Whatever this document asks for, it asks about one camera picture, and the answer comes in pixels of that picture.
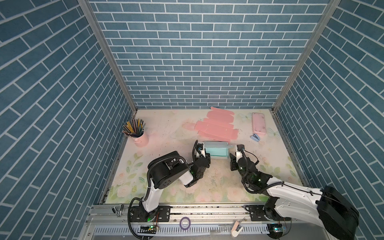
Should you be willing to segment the mint green paper box sheet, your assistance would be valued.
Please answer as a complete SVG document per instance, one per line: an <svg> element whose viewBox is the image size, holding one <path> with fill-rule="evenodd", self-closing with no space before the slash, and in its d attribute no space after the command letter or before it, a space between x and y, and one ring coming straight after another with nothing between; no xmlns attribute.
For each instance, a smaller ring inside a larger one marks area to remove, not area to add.
<svg viewBox="0 0 384 240"><path fill-rule="evenodd" d="M204 142L206 153L210 154L213 159L228 159L230 157L230 149L233 145L227 142L206 141Z"/></svg>

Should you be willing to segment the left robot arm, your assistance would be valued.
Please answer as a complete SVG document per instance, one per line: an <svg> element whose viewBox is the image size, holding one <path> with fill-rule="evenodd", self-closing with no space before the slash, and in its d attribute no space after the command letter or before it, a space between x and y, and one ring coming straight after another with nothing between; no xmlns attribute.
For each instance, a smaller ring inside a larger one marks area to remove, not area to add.
<svg viewBox="0 0 384 240"><path fill-rule="evenodd" d="M133 207L133 203L130 203L129 216L138 214L145 218L149 214L154 214L159 207L165 188L177 180L186 188L192 187L204 177L204 173L210 165L211 156L206 152L204 144L199 141L194 143L190 163L177 151L151 161L147 171L146 195L141 199L132 199L132 202L138 201L139 205Z"/></svg>

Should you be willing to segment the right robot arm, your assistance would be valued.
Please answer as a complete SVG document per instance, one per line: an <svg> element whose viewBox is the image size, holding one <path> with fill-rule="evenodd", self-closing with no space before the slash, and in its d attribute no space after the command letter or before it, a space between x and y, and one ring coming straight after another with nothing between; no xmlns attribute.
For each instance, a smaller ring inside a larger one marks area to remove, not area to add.
<svg viewBox="0 0 384 240"><path fill-rule="evenodd" d="M353 240L359 225L358 210L335 188L308 188L286 183L259 171L243 152L230 154L232 171L239 172L245 190L268 197L263 211L272 221L297 219L324 228L338 240Z"/></svg>

